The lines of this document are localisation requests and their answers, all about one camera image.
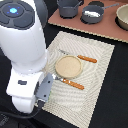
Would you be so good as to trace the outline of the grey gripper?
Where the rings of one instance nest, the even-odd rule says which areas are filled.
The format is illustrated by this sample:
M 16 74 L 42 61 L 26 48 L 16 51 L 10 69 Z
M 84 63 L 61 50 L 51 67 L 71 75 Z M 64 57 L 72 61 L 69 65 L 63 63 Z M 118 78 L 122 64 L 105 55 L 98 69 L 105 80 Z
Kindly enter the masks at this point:
M 50 73 L 48 73 L 37 90 L 36 97 L 38 100 L 42 100 L 43 102 L 48 101 L 52 84 L 53 77 Z

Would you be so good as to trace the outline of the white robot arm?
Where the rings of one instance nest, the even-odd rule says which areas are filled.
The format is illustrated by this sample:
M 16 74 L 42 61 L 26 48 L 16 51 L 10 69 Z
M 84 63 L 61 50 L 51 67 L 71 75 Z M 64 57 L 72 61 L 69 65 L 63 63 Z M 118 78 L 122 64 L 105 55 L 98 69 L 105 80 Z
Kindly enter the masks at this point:
M 49 98 L 53 77 L 43 33 L 47 17 L 44 0 L 0 0 L 0 48 L 12 65 L 6 92 L 23 113 Z

